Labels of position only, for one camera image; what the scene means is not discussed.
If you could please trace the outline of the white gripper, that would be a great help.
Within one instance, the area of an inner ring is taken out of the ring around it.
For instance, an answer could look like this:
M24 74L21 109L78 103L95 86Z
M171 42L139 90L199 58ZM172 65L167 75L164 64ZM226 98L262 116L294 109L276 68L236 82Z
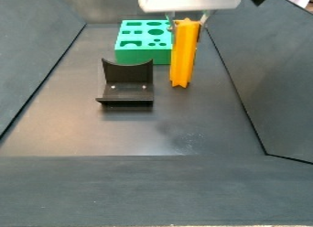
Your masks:
M175 28L173 11L203 11L199 24L203 26L210 17L210 11L215 9L232 9L239 5L240 0L137 0L139 7L147 13L165 12L168 31Z

